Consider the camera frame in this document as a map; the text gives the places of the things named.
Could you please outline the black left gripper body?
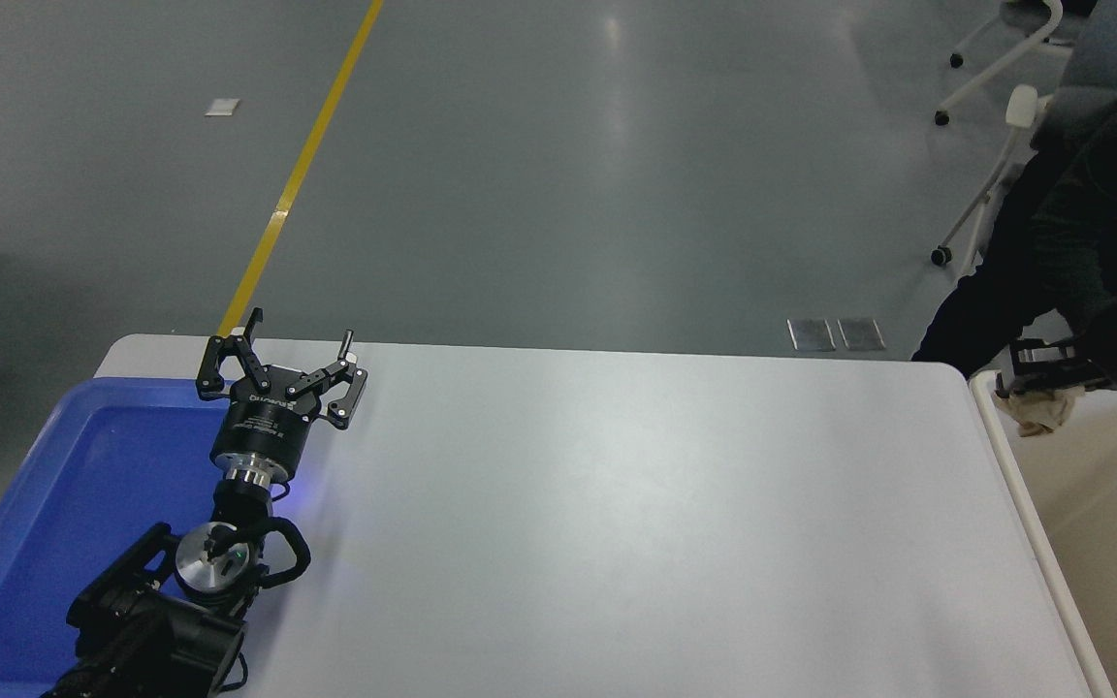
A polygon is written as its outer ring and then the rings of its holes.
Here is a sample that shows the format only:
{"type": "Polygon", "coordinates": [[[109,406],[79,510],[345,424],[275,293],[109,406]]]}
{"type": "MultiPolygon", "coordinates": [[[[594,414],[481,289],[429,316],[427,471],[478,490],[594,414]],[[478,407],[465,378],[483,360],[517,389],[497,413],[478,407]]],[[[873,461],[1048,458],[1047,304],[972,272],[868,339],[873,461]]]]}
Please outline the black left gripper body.
{"type": "Polygon", "coordinates": [[[251,377],[236,380],[230,388],[230,407],[209,452],[211,462],[231,471],[254,457],[265,460],[274,476],[294,476],[319,412],[316,394],[289,396],[285,392],[302,377],[304,372],[268,366],[271,388],[264,394],[257,392],[260,384],[251,377]]]}

